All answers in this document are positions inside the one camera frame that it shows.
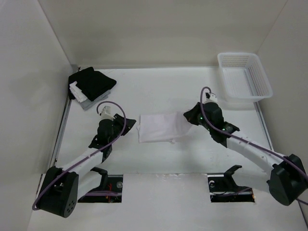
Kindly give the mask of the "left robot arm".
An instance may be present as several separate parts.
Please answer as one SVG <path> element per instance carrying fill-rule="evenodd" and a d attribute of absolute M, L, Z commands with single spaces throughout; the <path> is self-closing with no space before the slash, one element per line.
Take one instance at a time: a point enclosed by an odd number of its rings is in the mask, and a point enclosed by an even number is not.
<path fill-rule="evenodd" d="M 102 119 L 97 134 L 81 156 L 65 166 L 48 169 L 33 209 L 67 218 L 78 202 L 109 202 L 112 197 L 120 197 L 122 190 L 109 181 L 107 170 L 99 164 L 111 154 L 112 144 L 135 123 L 135 119 L 119 114 Z"/>

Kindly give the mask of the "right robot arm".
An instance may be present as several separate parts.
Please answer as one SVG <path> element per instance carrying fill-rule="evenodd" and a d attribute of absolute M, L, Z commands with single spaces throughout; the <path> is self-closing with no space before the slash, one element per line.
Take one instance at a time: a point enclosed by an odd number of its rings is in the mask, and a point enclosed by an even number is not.
<path fill-rule="evenodd" d="M 264 170 L 270 195 L 282 205 L 290 205 L 308 188 L 308 176 L 301 159 L 284 156 L 250 141 L 240 129 L 224 120 L 217 103 L 197 103 L 183 114 L 192 125 L 203 126 L 211 138 Z"/>

